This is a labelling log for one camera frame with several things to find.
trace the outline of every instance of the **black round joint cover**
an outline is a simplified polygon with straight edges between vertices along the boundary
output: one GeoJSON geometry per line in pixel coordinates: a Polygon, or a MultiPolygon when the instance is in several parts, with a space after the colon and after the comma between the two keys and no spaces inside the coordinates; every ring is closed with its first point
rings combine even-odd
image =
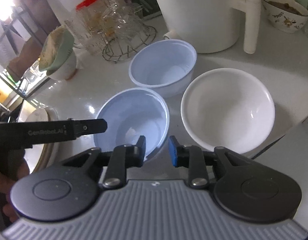
{"type": "Polygon", "coordinates": [[[292,218],[301,201],[296,181],[259,163],[229,168],[213,194],[225,211],[254,223],[292,218]]]}
{"type": "Polygon", "coordinates": [[[86,211],[98,194],[98,185],[79,168],[51,166],[19,180],[10,198],[20,215],[53,222],[86,211]]]}

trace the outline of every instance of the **pot handle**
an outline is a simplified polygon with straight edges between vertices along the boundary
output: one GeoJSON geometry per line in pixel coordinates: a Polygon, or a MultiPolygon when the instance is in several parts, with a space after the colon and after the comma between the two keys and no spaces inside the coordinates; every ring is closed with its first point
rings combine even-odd
{"type": "Polygon", "coordinates": [[[261,0],[230,0],[230,6],[245,12],[244,51],[253,54],[258,42],[261,0]]]}

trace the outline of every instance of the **countertop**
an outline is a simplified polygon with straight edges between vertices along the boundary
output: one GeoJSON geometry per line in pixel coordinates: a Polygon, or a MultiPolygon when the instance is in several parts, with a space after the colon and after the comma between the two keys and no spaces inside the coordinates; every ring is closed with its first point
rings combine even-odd
{"type": "MultiPolygon", "coordinates": [[[[268,88],[275,102],[275,124],[266,141],[245,154],[248,157],[286,134],[308,116],[308,39],[302,31],[288,34],[275,29],[264,14],[261,18],[255,54],[249,55],[243,51],[242,21],[241,35],[237,43],[222,52],[199,54],[193,75],[195,78],[206,71],[221,67],[236,68],[254,75],[268,88]]],[[[163,17],[146,23],[158,30],[156,40],[162,39],[162,35],[167,32],[163,17]]],[[[38,106],[55,109],[60,120],[95,118],[110,97],[135,86],[128,76],[130,61],[114,64],[105,61],[102,55],[90,56],[84,50],[75,52],[80,67],[73,79],[60,82],[51,80],[31,97],[38,106]]],[[[182,95],[166,99],[171,115],[169,135],[175,135],[182,144],[196,144],[183,126],[181,99],[182,95]]],[[[68,158],[93,146],[91,135],[61,143],[56,160],[68,158]]],[[[158,162],[169,162],[166,151],[164,147],[154,158],[157,160],[148,161],[144,178],[147,175],[150,177],[151,173],[154,173],[153,179],[182,177],[179,172],[170,171],[170,164],[161,165],[163,172],[155,171],[158,162]]]]}

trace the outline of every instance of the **human hand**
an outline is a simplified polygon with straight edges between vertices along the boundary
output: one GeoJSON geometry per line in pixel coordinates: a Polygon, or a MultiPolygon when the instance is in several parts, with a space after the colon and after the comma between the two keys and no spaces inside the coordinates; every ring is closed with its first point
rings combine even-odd
{"type": "MultiPolygon", "coordinates": [[[[17,170],[17,178],[21,179],[29,174],[29,168],[25,160],[19,166],[17,170]]],[[[18,216],[10,203],[10,190],[15,184],[15,181],[0,173],[0,192],[6,194],[6,200],[8,204],[3,206],[3,213],[9,217],[9,220],[13,223],[18,219],[18,216]]]]}

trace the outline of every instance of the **wire rack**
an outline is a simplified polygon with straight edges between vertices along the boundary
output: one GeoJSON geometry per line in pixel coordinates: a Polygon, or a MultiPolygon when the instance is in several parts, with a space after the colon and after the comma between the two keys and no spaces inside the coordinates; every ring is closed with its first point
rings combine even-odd
{"type": "Polygon", "coordinates": [[[153,26],[147,27],[149,28],[148,32],[140,32],[129,44],[115,36],[107,42],[103,49],[103,58],[117,63],[133,57],[141,49],[151,44],[156,37],[157,30],[153,26]]]}

